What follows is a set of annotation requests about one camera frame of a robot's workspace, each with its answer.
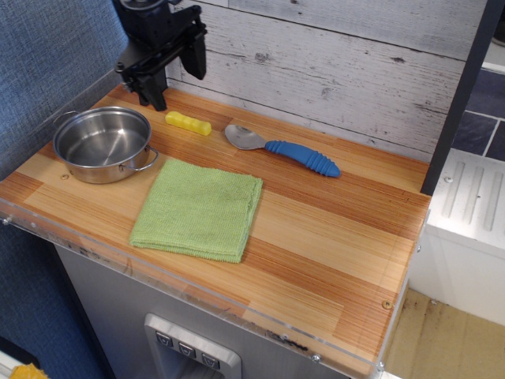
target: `whitewashed wood backsplash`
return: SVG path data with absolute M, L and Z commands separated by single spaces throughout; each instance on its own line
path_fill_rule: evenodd
M 170 86 L 429 161 L 486 0 L 208 0 L 207 75 Z

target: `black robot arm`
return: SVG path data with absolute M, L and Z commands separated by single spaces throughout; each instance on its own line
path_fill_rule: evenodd
M 128 90 L 136 92 L 140 104 L 166 110 L 165 66 L 181 58 L 185 70 L 203 79 L 207 69 L 201 8 L 191 6 L 172 13 L 170 4 L 181 0 L 112 0 L 129 38 L 116 63 Z

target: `stainless steel pot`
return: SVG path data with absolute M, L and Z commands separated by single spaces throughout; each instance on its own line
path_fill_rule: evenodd
M 151 126 L 142 114 L 101 107 L 65 120 L 54 135 L 53 148 L 77 179 L 111 183 L 154 164 L 159 154 L 148 145 L 150 139 Z M 155 157 L 146 164 L 151 150 Z

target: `dark blue tile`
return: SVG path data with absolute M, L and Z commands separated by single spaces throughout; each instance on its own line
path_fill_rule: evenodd
M 499 123 L 498 129 L 494 137 L 492 138 L 491 144 L 489 145 L 488 153 L 486 154 L 489 158 L 494 158 L 497 160 L 502 160 L 505 162 L 505 122 Z
M 481 156 L 488 146 L 495 126 L 496 120 L 494 118 L 465 112 L 459 123 L 452 147 Z
M 505 118 L 505 75 L 481 69 L 466 109 Z

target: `green towel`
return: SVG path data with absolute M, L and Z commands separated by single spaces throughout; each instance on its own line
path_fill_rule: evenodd
M 130 235 L 130 244 L 239 263 L 263 182 L 251 175 L 165 163 Z

